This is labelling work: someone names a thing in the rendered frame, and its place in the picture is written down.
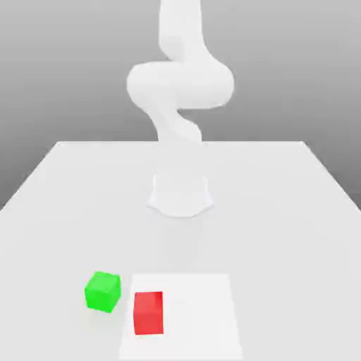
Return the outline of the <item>small green cube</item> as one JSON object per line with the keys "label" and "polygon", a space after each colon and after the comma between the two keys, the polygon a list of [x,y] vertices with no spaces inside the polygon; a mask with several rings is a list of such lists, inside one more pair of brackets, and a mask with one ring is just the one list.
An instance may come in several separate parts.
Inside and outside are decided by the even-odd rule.
{"label": "small green cube", "polygon": [[112,313],[121,298],[121,277],[96,271],[85,286],[85,302],[88,308]]}

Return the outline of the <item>small red cube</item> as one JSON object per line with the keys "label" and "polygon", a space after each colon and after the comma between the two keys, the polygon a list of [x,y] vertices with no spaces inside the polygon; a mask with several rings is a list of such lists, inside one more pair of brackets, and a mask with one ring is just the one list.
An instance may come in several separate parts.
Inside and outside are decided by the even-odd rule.
{"label": "small red cube", "polygon": [[136,292],[133,304],[135,335],[164,333],[163,293],[161,291]]}

